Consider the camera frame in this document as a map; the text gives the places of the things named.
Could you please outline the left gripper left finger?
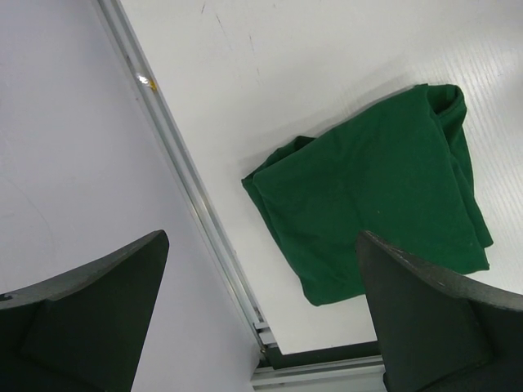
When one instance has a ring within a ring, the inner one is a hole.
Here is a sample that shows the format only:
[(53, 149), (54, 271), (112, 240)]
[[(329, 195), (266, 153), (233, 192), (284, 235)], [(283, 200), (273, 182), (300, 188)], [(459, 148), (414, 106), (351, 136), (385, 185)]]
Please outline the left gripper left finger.
[(1, 295), (3, 391), (129, 391), (168, 258), (156, 230)]

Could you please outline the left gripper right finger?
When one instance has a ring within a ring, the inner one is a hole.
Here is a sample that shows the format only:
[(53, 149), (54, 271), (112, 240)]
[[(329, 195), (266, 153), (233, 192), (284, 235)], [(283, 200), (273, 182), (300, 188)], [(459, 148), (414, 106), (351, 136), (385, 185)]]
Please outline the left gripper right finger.
[(356, 257), (389, 391), (520, 391), (522, 296), (359, 233)]

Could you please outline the green t shirt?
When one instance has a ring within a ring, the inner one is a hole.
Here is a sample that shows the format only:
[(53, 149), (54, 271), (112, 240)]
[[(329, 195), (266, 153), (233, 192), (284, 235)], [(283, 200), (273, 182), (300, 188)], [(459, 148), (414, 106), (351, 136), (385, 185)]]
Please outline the green t shirt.
[(417, 85), (296, 137), (242, 179), (310, 304), (364, 293), (362, 231), (460, 274), (489, 268), (466, 116), (459, 87)]

